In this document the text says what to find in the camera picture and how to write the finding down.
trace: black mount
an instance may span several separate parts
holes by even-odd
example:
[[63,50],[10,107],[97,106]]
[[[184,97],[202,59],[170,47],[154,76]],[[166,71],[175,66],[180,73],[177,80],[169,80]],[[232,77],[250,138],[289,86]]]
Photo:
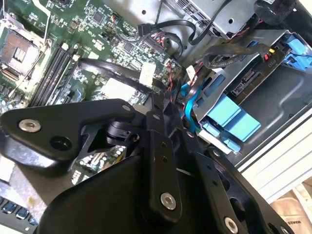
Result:
[[[148,103],[146,114],[110,99],[1,116],[1,153],[38,173],[59,176],[77,158],[128,147],[125,160],[60,194],[37,234],[293,234],[221,151],[203,153],[175,105]],[[41,129],[23,131],[24,119]]]

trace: blue cable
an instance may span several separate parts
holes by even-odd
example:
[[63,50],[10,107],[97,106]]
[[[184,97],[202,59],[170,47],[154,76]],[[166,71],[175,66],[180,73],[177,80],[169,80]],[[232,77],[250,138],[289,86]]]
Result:
[[190,132],[192,133],[194,133],[196,130],[196,124],[191,116],[193,102],[198,98],[198,95],[200,94],[200,91],[202,90],[203,85],[204,85],[204,82],[201,84],[200,88],[198,89],[197,93],[192,97],[192,99],[187,102],[186,107],[185,107],[185,117],[190,122],[190,125],[191,125]]

